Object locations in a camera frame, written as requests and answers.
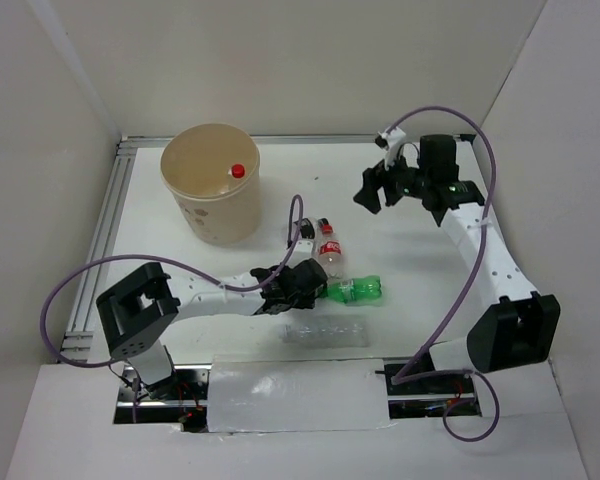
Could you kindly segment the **large clear unlabelled bottle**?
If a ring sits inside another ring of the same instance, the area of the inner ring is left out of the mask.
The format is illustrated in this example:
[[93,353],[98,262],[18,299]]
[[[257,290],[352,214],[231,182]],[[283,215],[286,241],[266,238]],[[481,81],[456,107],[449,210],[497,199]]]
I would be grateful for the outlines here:
[[357,316],[321,316],[297,319],[280,327],[283,343],[305,349],[366,348],[367,323]]

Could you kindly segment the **green plastic bottle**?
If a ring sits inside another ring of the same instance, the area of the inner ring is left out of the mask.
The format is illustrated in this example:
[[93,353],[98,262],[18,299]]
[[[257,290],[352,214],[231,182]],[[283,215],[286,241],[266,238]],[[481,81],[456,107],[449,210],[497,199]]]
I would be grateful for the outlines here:
[[343,305],[374,303],[383,297],[381,279],[369,275],[331,283],[321,297]]

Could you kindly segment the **large clear bottle red label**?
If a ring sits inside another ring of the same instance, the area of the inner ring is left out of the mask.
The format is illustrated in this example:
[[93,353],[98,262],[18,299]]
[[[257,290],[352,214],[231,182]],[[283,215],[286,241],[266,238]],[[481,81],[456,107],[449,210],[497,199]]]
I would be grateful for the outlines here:
[[193,176],[192,192],[200,197],[227,194],[241,185],[246,173],[247,169],[242,163],[199,169]]

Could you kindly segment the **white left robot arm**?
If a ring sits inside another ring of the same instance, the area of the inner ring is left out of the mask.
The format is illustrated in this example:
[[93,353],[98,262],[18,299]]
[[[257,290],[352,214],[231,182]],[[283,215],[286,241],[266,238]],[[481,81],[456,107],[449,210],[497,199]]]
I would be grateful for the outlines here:
[[223,314],[277,315],[312,309],[327,286],[327,274],[313,259],[283,267],[266,284],[274,273],[273,267],[255,268],[222,279],[218,286],[189,278],[182,284],[184,295],[177,297],[160,263],[142,265],[96,300],[111,359],[135,370],[149,398],[169,397],[182,383],[160,341],[171,324]]

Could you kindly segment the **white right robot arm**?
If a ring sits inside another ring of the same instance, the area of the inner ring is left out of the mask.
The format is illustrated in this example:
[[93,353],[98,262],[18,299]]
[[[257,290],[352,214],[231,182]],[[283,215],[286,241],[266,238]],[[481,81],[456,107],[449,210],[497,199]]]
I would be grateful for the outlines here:
[[448,318],[434,330],[417,353],[430,357],[416,369],[420,387],[440,391],[449,383],[451,371],[486,374],[546,361],[560,304],[526,278],[496,227],[485,194],[475,182],[460,178],[454,137],[421,137],[416,166],[408,165],[403,155],[407,139],[401,130],[381,133],[375,142],[385,155],[363,172],[355,203],[376,214],[406,197],[421,201],[469,270],[469,283],[459,297],[475,290],[484,308],[463,337],[439,339]]

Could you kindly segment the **beige plastic bin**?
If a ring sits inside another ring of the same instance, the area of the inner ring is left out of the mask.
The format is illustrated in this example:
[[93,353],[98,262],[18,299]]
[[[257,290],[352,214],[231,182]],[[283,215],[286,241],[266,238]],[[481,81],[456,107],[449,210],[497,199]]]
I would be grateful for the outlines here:
[[[242,163],[241,185],[231,192],[200,197],[192,192],[199,169]],[[160,159],[160,173],[194,234],[225,246],[251,236],[261,223],[260,152],[243,130],[227,124],[203,124],[174,137]]]

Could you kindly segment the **small clear bottle red label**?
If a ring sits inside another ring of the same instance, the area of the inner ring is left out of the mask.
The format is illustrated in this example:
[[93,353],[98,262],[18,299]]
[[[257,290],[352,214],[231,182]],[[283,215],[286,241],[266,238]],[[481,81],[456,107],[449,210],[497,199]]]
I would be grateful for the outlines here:
[[321,224],[320,233],[317,261],[329,279],[342,279],[345,267],[340,241],[330,224]]

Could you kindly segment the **clear bottle black label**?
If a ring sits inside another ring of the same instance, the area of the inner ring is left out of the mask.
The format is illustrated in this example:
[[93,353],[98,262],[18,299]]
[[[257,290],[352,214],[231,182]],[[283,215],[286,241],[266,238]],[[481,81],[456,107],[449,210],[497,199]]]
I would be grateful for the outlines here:
[[318,241],[322,237],[323,229],[327,226],[330,226],[327,218],[305,217],[299,223],[300,238]]

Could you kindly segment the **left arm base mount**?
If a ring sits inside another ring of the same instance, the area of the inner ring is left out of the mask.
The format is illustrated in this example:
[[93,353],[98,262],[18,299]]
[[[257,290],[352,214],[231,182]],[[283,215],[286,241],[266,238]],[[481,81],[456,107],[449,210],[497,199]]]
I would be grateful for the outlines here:
[[161,392],[151,393],[130,365],[119,372],[113,423],[169,424],[186,433],[207,433],[210,364],[176,365],[176,378]]

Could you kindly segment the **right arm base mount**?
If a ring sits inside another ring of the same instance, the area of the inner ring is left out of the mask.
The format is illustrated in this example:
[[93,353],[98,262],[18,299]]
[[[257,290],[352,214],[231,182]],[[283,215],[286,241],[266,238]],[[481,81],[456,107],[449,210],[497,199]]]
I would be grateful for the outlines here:
[[399,363],[385,362],[374,371],[385,381],[390,419],[440,418],[449,407],[450,416],[480,415],[474,384],[466,376],[435,376],[393,385],[391,378],[400,368]]

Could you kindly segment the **aluminium frame rail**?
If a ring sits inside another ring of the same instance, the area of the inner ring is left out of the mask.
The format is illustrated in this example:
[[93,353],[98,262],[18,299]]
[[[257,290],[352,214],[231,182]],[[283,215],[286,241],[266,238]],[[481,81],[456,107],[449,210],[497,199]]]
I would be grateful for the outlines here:
[[[188,266],[217,277],[268,267],[284,254],[291,198],[302,196],[310,216],[334,226],[353,277],[376,274],[383,299],[375,305],[320,303],[313,310],[276,316],[223,315],[190,319],[163,336],[178,363],[394,357],[412,354],[434,331],[461,290],[468,270],[445,232],[413,199],[373,215],[353,201],[364,169],[381,158],[367,137],[260,137],[262,222],[246,240],[227,248],[197,238],[160,176],[161,139],[131,139],[119,148],[92,258],[114,262],[84,277],[69,335],[85,334],[82,356],[105,360],[108,350],[95,307],[98,294],[136,268],[137,255],[179,261],[170,269],[181,281]],[[293,320],[357,316],[367,323],[366,348],[305,349],[282,342],[280,327]]]

